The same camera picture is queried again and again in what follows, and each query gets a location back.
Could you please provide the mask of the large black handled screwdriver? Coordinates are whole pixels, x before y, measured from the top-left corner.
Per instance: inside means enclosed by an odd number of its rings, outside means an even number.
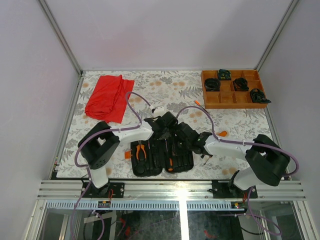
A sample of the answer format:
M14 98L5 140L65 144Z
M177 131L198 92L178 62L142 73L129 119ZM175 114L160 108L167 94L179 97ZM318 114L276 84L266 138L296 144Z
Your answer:
M173 171L173 161L170 158L167 139L165 139L165 149L166 149L166 155L167 155L167 158L168 158L168 168L167 168L167 170L169 172L172 172Z

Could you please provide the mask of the orange black pliers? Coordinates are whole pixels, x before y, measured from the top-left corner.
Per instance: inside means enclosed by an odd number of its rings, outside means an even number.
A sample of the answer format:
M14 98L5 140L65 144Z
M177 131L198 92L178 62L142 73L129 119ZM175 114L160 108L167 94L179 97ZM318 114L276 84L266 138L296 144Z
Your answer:
M142 144L141 141L138 141L138 144L136 146L136 159L138 161L144 161L147 158L147 153L145 150L145 145Z

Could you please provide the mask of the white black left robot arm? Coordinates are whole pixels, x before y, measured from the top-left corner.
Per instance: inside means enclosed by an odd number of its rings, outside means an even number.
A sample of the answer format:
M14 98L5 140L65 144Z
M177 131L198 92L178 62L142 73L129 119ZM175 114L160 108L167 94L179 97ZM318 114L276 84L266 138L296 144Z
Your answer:
M99 122L78 143L74 163L78 168L87 169L89 180L93 184L93 193L98 197L105 197L110 190L105 165L119 144L147 141L150 138L166 139L177 123L177 118L171 112L140 120L137 125L130 124L121 128Z

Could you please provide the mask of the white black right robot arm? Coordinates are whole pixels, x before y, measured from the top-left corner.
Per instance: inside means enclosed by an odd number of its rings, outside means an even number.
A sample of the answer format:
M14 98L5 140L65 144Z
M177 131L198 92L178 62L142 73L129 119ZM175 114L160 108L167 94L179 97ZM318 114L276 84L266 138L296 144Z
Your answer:
M197 133L184 122L173 132L181 145L195 154L227 156L248 162L249 167L234 173L228 184L229 194L236 198L258 184L278 186L290 162L289 155L263 134L249 142L237 141L209 132Z

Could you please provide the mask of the black plastic tool case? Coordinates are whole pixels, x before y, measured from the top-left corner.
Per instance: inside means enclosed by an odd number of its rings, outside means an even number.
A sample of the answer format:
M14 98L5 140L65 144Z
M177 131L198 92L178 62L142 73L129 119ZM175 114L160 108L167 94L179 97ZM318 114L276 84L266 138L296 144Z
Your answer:
M151 143L151 151L148 148L148 140ZM132 171L135 176L141 178L157 176L162 171L166 171L169 174L182 173L194 167L193 152L184 149L175 136L167 138L168 151L173 163L172 172L168 171L165 139L156 140L151 137L148 140L140 140L146 151L146 159L144 161L136 159L138 141L132 142L130 150L124 154L125 159L131 161Z

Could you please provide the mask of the black orange stubby screwdriver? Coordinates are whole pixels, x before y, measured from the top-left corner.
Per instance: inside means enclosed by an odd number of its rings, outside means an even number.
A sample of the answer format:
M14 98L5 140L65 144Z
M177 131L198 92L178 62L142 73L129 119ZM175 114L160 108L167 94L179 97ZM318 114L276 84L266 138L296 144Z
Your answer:
M220 137L227 137L228 136L228 132L224 130L224 131L219 132L217 135L220 136Z

